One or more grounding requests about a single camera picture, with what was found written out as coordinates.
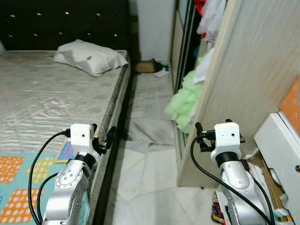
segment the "white pillow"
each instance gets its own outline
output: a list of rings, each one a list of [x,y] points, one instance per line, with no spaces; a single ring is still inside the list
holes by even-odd
[[[82,40],[60,46],[55,53],[54,61],[78,67],[92,76],[101,76],[108,70],[128,63],[115,50]]]

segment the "black tufted headboard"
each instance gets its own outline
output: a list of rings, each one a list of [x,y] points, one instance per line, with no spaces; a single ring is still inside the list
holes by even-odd
[[[0,0],[7,50],[56,50],[76,39],[129,50],[128,0]]]

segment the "white tiled floor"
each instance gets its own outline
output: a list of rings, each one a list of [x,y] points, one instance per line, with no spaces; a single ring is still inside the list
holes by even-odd
[[[142,103],[145,97],[139,97],[145,96],[145,87],[159,90],[152,103]],[[137,78],[135,98],[131,101],[132,116],[128,114],[124,135],[127,140],[120,143],[105,225],[216,224],[210,218],[213,189],[176,187],[173,125],[167,116],[160,115],[165,107],[158,101],[162,95],[165,102],[170,101],[167,77],[140,75]],[[147,104],[155,113],[134,107]]]

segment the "colorful foam mat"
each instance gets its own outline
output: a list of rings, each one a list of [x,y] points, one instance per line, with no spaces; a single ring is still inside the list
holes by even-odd
[[[0,225],[34,225],[29,211],[27,187],[29,170],[36,152],[0,153]],[[42,153],[37,161],[32,180],[33,206],[36,208],[38,189],[51,174],[59,172],[64,164],[55,163],[57,153]],[[44,187],[41,196],[42,215],[54,190],[54,179]]]

